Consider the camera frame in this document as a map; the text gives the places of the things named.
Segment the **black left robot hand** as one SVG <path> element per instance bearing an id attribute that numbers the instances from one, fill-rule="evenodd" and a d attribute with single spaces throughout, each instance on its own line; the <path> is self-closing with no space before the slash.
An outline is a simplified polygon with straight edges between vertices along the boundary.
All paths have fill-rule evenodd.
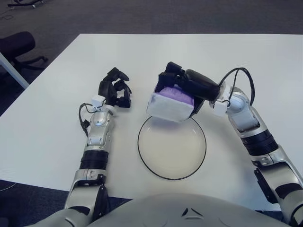
<path id="1" fill-rule="evenodd" d="M 114 67 L 100 82 L 98 95 L 105 98 L 107 105 L 130 108 L 132 92 L 126 81 L 129 81 L 129 77 Z"/>

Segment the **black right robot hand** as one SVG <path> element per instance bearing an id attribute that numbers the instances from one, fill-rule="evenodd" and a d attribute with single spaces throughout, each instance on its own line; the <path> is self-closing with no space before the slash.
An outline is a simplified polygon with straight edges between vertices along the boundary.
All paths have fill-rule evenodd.
<path id="1" fill-rule="evenodd" d="M 198 113 L 204 101 L 214 101 L 220 94 L 217 83 L 194 70 L 184 70 L 173 62 L 169 62 L 165 71 L 159 74 L 154 91 L 160 93 L 168 88 L 176 89 L 184 97 L 187 96 L 187 101 L 194 107 L 190 116 Z"/>

